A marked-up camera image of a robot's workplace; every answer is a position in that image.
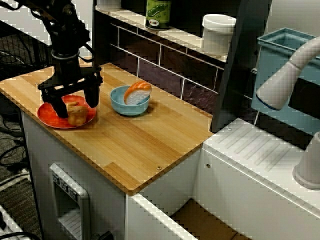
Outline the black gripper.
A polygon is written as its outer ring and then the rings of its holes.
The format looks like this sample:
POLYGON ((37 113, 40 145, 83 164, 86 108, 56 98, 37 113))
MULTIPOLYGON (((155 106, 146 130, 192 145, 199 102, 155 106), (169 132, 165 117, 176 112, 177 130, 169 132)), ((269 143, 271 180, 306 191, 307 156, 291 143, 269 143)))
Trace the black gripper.
POLYGON ((84 92, 86 103, 95 108, 99 104, 100 85, 103 82, 100 66, 81 67, 79 58, 52 57, 53 75, 38 85, 44 103, 49 103, 59 118, 67 118, 68 111, 63 96, 84 92))

